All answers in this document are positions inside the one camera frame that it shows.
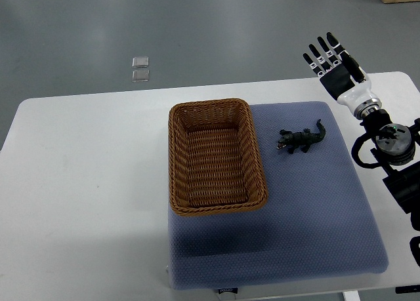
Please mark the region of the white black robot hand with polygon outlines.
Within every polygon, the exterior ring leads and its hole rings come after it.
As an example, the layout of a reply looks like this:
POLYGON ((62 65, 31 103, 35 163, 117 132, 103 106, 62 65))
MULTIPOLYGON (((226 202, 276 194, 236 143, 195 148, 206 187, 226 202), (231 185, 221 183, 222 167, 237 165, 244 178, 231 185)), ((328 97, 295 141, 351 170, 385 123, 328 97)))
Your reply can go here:
POLYGON ((317 40, 318 45, 310 44, 310 53, 304 53, 303 58, 327 93, 358 120, 381 109, 380 99, 371 91, 368 74, 337 38, 328 32, 317 40))

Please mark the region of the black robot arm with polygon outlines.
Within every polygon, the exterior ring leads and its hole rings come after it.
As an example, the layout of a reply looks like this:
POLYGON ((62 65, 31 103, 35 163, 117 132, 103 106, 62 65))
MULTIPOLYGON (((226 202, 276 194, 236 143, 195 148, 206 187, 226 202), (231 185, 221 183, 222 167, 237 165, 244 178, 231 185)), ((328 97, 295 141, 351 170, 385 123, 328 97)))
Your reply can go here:
POLYGON ((361 118, 365 133, 353 144, 353 160, 364 169, 381 167, 385 171, 383 183, 400 208, 410 215, 412 228, 419 231, 419 162, 410 163, 419 147, 419 119, 408 127, 393 123, 386 110, 377 108, 367 109, 361 118), (371 149, 375 163, 365 163, 359 156, 369 140, 375 145, 371 149))

